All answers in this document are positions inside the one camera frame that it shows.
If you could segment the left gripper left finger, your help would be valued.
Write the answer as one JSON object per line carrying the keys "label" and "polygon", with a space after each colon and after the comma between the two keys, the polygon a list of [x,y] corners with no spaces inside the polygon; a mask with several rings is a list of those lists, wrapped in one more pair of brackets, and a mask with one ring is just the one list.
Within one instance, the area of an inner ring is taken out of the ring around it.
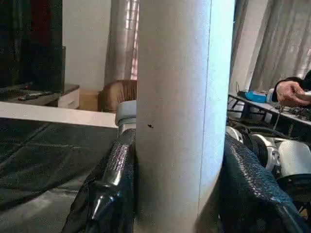
{"label": "left gripper left finger", "polygon": [[136,214],[136,130],[124,131],[87,176],[64,233],[132,233]]}

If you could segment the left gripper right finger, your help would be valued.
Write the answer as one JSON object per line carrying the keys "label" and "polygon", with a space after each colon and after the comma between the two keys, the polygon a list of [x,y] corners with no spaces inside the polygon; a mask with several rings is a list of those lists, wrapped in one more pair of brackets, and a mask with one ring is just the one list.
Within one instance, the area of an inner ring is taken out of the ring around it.
{"label": "left gripper right finger", "polygon": [[309,233],[292,199],[256,155],[226,135],[220,175],[220,219],[226,233]]}

